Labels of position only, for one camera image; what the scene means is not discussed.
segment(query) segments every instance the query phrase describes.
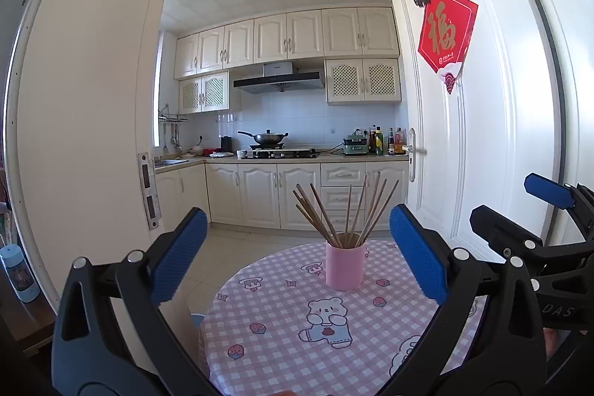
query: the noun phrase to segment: green appliance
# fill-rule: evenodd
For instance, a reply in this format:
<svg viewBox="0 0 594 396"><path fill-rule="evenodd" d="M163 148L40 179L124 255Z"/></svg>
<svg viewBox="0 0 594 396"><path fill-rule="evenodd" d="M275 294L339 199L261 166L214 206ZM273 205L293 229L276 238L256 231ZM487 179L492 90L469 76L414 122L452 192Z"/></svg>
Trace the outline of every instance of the green appliance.
<svg viewBox="0 0 594 396"><path fill-rule="evenodd" d="M367 155L369 154L369 143L363 131L355 129L352 135L342 139L344 143L345 155Z"/></svg>

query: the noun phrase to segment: round table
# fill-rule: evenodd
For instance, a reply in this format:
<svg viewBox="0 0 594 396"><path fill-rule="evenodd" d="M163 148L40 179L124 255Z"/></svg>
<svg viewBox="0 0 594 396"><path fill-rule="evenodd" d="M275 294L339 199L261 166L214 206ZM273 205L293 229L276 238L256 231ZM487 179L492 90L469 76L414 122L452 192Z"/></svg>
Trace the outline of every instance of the round table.
<svg viewBox="0 0 594 396"><path fill-rule="evenodd" d="M349 292L326 285L323 243L277 252L231 277L200 325L210 380L232 396L375 394L437 304L394 242L368 241L365 257L363 283ZM474 301L444 370L462 363L483 305L484 297Z"/></svg>

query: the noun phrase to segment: tile floor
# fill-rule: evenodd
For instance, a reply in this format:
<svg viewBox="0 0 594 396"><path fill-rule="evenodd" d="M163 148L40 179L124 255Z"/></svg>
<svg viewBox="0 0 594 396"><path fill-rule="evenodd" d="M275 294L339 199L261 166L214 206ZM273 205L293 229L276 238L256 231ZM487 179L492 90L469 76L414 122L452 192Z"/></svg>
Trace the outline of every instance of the tile floor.
<svg viewBox="0 0 594 396"><path fill-rule="evenodd" d="M190 312L206 314L216 292L240 269L275 252L306 243L322 242L310 237L264 235L209 229L209 234L182 282Z"/></svg>

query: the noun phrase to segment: gas stove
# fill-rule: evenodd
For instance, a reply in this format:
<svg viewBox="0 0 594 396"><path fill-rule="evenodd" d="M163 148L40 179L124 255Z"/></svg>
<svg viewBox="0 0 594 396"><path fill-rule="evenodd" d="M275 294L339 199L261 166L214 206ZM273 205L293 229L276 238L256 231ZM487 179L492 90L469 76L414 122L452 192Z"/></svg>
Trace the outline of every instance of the gas stove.
<svg viewBox="0 0 594 396"><path fill-rule="evenodd" d="M265 150L255 148L248 150L248 158L315 158L315 148L273 148Z"/></svg>

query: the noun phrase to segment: gold calligraphy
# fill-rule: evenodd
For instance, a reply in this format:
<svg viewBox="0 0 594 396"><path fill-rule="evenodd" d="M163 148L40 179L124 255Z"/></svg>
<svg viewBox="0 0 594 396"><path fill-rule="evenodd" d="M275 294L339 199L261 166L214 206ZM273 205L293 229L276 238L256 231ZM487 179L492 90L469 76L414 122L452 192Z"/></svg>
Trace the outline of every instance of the gold calligraphy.
<svg viewBox="0 0 594 396"><path fill-rule="evenodd" d="M443 10L446 4L440 1L435 9L435 16L430 12L427 16L427 22L431 25L429 29L429 39L433 42L433 52L439 54L440 46L443 50L450 50L456 46L456 26L446 22L446 13Z"/></svg>

